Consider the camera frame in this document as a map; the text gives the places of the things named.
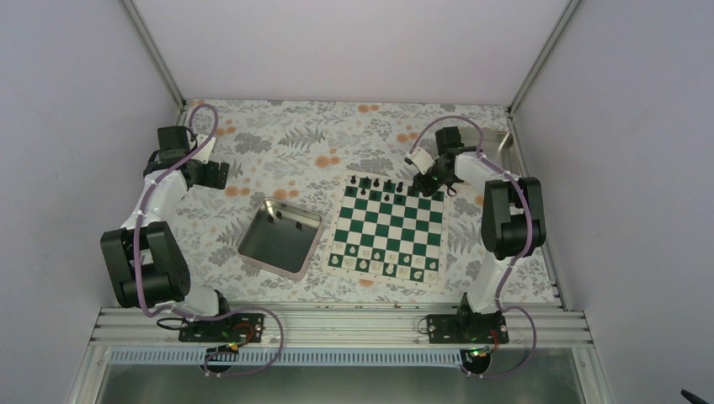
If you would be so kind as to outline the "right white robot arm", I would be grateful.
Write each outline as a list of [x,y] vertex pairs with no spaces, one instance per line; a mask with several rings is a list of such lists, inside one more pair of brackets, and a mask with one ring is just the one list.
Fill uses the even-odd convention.
[[414,143],[406,162],[418,169],[413,186],[432,196],[444,185],[483,184],[482,244],[488,254],[476,281],[463,295],[456,314],[445,324],[468,343],[501,328],[507,311],[501,294],[521,258],[530,256],[546,240],[541,183],[519,177],[490,159],[482,146],[465,146],[455,126],[435,133],[438,156]]

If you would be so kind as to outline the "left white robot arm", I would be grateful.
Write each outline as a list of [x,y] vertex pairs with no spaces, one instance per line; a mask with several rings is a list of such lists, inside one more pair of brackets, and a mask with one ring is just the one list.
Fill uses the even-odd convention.
[[191,284],[189,266],[171,231],[179,203],[194,186],[223,190],[229,164],[213,162],[215,142],[185,126],[158,129],[159,147],[143,171],[141,197],[121,228],[100,239],[118,304],[177,309],[212,340],[228,338],[234,317],[221,292]]

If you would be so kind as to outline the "pink metal tray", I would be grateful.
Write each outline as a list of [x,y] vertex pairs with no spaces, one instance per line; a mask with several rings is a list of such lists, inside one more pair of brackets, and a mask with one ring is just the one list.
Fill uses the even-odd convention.
[[[274,217],[270,224],[267,215]],[[296,229],[296,222],[302,229]],[[266,198],[238,244],[240,259],[281,277],[302,280],[324,229],[323,216],[304,206]]]

